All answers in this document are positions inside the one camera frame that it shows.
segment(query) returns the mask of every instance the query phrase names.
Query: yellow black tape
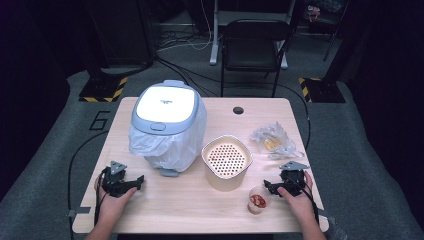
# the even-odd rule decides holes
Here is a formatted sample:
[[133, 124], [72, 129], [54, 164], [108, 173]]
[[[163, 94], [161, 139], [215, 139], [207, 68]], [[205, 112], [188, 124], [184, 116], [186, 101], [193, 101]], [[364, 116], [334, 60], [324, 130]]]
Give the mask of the yellow black tape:
[[311, 94], [309, 93], [309, 89], [305, 83], [306, 80], [321, 81], [321, 79], [320, 78], [299, 78], [300, 87], [302, 88], [302, 93], [303, 93], [303, 97], [305, 98], [305, 101], [312, 102]]
[[124, 90], [125, 83], [127, 83], [128, 78], [124, 78], [119, 82], [119, 85], [113, 94], [112, 97], [98, 98], [98, 97], [80, 97], [79, 101], [81, 102], [116, 102], [121, 96], [122, 91]]

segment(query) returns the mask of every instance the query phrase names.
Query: plastic bag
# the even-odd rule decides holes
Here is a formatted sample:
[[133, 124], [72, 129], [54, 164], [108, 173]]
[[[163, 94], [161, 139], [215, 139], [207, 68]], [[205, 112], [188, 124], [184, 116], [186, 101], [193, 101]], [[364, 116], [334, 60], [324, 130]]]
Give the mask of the plastic bag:
[[260, 151], [268, 153], [270, 159], [305, 156], [296, 150], [296, 144], [278, 122], [257, 129], [251, 135], [251, 140], [257, 142]]
[[200, 99], [196, 118], [184, 132], [166, 136], [152, 135], [139, 131], [131, 124], [130, 152], [143, 156], [154, 168], [183, 172], [202, 150], [206, 119], [206, 108]]

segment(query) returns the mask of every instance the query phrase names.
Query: black backdrop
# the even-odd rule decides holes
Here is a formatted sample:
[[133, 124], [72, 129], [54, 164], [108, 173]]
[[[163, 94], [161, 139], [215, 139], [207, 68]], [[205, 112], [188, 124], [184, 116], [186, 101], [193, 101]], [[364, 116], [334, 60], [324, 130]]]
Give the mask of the black backdrop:
[[348, 86], [368, 140], [424, 228], [424, 4], [376, 3], [359, 69]]

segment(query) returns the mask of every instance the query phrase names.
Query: hand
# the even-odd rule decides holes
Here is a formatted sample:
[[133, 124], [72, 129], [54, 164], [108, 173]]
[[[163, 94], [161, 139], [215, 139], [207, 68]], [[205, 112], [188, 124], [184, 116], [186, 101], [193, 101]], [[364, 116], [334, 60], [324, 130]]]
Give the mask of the hand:
[[[94, 184], [95, 189], [97, 187], [98, 181], [99, 179], [96, 179]], [[93, 230], [91, 230], [86, 239], [109, 239], [109, 236], [112, 233], [112, 230], [118, 222], [119, 218], [121, 217], [125, 206], [136, 191], [137, 188], [133, 187], [121, 197], [116, 198], [107, 194], [103, 187], [100, 187], [99, 199], [103, 199], [103, 201], [100, 205], [99, 219], [96, 226], [94, 226]]]
[[[304, 189], [309, 195], [311, 195], [312, 189], [312, 178], [308, 172], [305, 172], [305, 183], [307, 187]], [[306, 196], [305, 193], [293, 197], [285, 188], [279, 187], [277, 191], [283, 196], [289, 203], [290, 210], [300, 223], [302, 228], [303, 239], [326, 239], [317, 221], [315, 220], [315, 213], [312, 207], [312, 202]]]
[[[99, 179], [96, 179], [96, 183], [94, 185], [95, 188], [97, 187], [98, 180]], [[105, 192], [105, 190], [101, 186], [102, 182], [100, 183], [99, 188], [99, 199], [100, 201], [102, 201], [101, 199], [103, 199], [100, 205], [99, 222], [108, 222], [109, 224], [112, 224], [114, 226], [121, 217], [122, 212], [124, 211], [124, 208], [127, 205], [128, 201], [137, 191], [137, 188], [131, 188], [124, 195], [117, 198], [110, 196], [108, 193]]]
[[[305, 188], [305, 191], [311, 195], [312, 189], [312, 178], [308, 172], [305, 171], [306, 185], [308, 187]], [[300, 195], [293, 197], [285, 188], [279, 187], [277, 191], [283, 196], [287, 202], [289, 203], [290, 210], [297, 218], [299, 223], [302, 224], [303, 221], [309, 220], [310, 218], [315, 219], [314, 210], [312, 208], [311, 200], [309, 200], [308, 196], [305, 193], [301, 193]]]

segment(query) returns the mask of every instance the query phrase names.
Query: gray carpet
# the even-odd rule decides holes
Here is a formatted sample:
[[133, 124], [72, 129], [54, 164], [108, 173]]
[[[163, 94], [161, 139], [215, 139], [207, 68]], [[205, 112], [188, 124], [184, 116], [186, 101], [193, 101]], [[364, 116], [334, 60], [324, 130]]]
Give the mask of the gray carpet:
[[[281, 72], [279, 83], [301, 94], [299, 77], [323, 77], [337, 46], [323, 62], [328, 43], [322, 37], [296, 35], [287, 53], [289, 68]], [[159, 51], [158, 55], [198, 74], [219, 79], [220, 62], [209, 66], [211, 46], [195, 50], [191, 46]], [[112, 69], [125, 72], [129, 69]], [[200, 86], [219, 93], [219, 84], [191, 74]], [[165, 79], [181, 79], [174, 71], [155, 62], [144, 72], [130, 76], [117, 102], [86, 103], [78, 94], [88, 80], [86, 72], [69, 77], [68, 103], [44, 143], [0, 204], [0, 239], [69, 239], [67, 177], [72, 156], [85, 141], [101, 134], [90, 130], [99, 111], [108, 130], [119, 101], [139, 96], [148, 86]], [[203, 97], [214, 96], [192, 85]], [[291, 102], [323, 204], [335, 218], [327, 235], [330, 239], [424, 239], [398, 184], [388, 175], [367, 141], [355, 103], [343, 82], [338, 86], [345, 104], [308, 103], [311, 130], [304, 104], [298, 95], [279, 87], [276, 97]], [[76, 154], [71, 174], [72, 209], [79, 206], [106, 134], [94, 137]], [[76, 239], [84, 235], [75, 234]], [[274, 239], [301, 239], [298, 233], [277, 234]]]

